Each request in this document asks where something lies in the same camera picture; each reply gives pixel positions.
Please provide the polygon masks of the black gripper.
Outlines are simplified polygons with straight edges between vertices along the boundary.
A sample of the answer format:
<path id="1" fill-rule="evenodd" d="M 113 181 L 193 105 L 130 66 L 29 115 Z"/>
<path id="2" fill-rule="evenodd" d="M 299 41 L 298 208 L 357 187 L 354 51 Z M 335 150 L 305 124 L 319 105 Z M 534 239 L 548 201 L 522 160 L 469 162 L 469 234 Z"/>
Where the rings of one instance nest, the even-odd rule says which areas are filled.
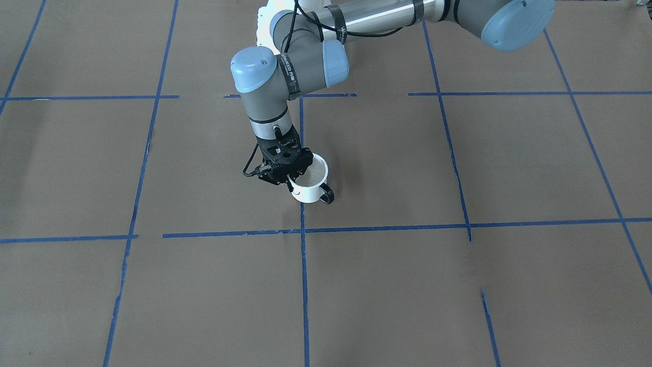
<path id="1" fill-rule="evenodd" d="M 261 165 L 255 169 L 259 179 L 282 185 L 305 174 L 313 163 L 313 153 L 302 145 L 297 130 L 289 130 L 281 139 L 257 138 L 262 153 Z"/>

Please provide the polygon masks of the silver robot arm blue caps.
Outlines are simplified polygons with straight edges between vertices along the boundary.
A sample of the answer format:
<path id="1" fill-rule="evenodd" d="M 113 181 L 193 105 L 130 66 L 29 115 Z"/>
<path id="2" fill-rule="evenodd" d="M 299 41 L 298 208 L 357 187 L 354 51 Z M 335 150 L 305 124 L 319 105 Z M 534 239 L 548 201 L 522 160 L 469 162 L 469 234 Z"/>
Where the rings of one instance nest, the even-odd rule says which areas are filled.
<path id="1" fill-rule="evenodd" d="M 231 75 L 262 162 L 246 177 L 293 186 L 316 161 L 303 146 L 288 103 L 346 81 L 349 52 L 364 40 L 391 37 L 424 21 L 449 22 L 498 51 L 531 43 L 554 14 L 553 1 L 349 1 L 320 8 L 300 1 L 262 24 L 271 45 L 243 48 Z"/>

